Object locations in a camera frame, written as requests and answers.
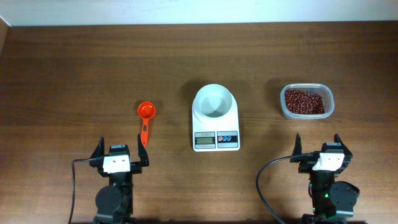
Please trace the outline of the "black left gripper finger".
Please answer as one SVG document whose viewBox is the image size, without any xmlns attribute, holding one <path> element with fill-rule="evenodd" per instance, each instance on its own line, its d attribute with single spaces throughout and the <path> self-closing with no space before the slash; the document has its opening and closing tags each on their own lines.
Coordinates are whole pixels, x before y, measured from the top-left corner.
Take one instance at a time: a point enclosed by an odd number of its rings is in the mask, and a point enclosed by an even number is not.
<svg viewBox="0 0 398 224">
<path fill-rule="evenodd" d="M 138 156 L 140 158 L 140 163 L 142 167 L 149 166 L 149 156 L 148 153 L 142 143 L 141 135 L 137 135 L 137 148 L 138 148 Z"/>
<path fill-rule="evenodd" d="M 96 149 L 89 158 L 91 167 L 102 167 L 104 159 L 104 137 L 100 137 Z"/>
</svg>

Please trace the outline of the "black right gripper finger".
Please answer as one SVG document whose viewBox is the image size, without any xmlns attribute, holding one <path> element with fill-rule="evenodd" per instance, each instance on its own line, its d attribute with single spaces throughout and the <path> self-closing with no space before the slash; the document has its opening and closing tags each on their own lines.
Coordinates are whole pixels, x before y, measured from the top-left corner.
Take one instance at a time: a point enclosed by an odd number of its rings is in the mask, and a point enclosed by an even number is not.
<svg viewBox="0 0 398 224">
<path fill-rule="evenodd" d="M 340 148 L 342 148 L 344 154 L 346 156 L 352 156 L 352 152 L 345 146 L 345 144 L 343 143 L 343 141 L 341 140 L 340 136 L 336 133 L 333 137 L 334 139 L 334 143 L 338 143 L 340 145 Z"/>
<path fill-rule="evenodd" d="M 302 141 L 300 134 L 297 133 L 295 137 L 295 146 L 292 152 L 292 157 L 290 158 L 291 162 L 308 162 L 314 159 L 312 153 L 304 154 L 302 152 Z"/>
</svg>

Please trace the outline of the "orange plastic measuring scoop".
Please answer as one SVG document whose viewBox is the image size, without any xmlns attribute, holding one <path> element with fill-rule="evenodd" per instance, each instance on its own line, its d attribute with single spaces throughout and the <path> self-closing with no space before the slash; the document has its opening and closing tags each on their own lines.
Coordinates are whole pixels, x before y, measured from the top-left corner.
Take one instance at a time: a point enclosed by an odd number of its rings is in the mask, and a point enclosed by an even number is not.
<svg viewBox="0 0 398 224">
<path fill-rule="evenodd" d="M 138 115 L 142 118 L 141 141 L 144 147 L 147 146 L 149 140 L 149 120 L 156 114 L 156 108 L 150 101 L 142 102 L 138 109 Z"/>
</svg>

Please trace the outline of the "red adzuki beans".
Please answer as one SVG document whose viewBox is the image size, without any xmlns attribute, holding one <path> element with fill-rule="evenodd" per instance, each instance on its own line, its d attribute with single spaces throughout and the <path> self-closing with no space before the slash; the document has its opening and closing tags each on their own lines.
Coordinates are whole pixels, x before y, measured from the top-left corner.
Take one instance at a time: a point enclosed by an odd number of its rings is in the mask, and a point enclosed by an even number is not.
<svg viewBox="0 0 398 224">
<path fill-rule="evenodd" d="M 295 114 L 323 114 L 325 107 L 322 97 L 317 93 L 288 89 L 285 93 L 285 105 Z"/>
</svg>

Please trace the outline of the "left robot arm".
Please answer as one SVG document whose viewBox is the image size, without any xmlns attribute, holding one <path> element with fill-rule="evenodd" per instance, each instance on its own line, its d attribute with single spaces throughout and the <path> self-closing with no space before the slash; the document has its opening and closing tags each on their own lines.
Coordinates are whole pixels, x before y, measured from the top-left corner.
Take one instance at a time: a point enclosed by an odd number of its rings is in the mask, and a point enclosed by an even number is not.
<svg viewBox="0 0 398 224">
<path fill-rule="evenodd" d="M 90 157 L 90 166 L 97 169 L 100 176 L 108 178 L 109 183 L 96 195 L 97 207 L 94 223 L 137 223 L 133 213 L 133 182 L 135 174 L 141 174 L 142 168 L 149 166 L 149 156 L 137 136 L 137 152 L 139 160 L 130 161 L 127 144 L 113 145 L 109 153 L 104 150 L 104 138 Z"/>
</svg>

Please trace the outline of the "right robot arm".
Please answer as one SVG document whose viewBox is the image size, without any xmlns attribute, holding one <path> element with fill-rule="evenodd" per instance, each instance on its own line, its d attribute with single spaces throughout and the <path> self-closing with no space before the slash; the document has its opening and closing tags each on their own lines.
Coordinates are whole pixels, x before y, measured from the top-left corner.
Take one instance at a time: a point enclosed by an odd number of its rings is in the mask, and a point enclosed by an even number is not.
<svg viewBox="0 0 398 224">
<path fill-rule="evenodd" d="M 351 162 L 353 154 L 339 135 L 326 142 L 319 151 L 304 154 L 301 137 L 295 138 L 291 163 L 298 164 L 298 172 L 309 175 L 308 194 L 312 199 L 312 214 L 302 215 L 301 223 L 346 223 L 354 215 L 360 190 L 345 181 L 336 181 Z"/>
</svg>

